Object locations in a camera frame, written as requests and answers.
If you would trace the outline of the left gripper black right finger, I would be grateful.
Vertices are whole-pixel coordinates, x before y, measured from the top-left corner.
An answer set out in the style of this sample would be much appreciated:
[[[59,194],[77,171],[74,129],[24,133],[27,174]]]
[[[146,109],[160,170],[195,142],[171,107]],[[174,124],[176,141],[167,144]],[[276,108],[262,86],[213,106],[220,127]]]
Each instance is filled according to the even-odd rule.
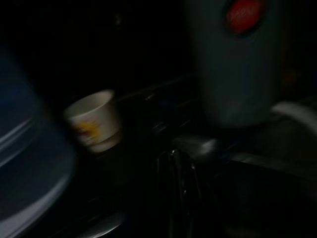
[[[183,152],[178,153],[177,172],[185,237],[212,238],[210,213],[203,199],[196,166],[193,160]]]

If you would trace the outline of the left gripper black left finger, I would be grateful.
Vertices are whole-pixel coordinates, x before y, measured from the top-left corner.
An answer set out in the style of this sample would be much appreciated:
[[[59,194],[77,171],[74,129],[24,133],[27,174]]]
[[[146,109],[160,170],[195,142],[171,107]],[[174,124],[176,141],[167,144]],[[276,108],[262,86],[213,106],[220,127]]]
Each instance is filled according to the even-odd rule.
[[[179,187],[173,152],[163,151],[156,159],[156,231],[158,238],[183,237]]]

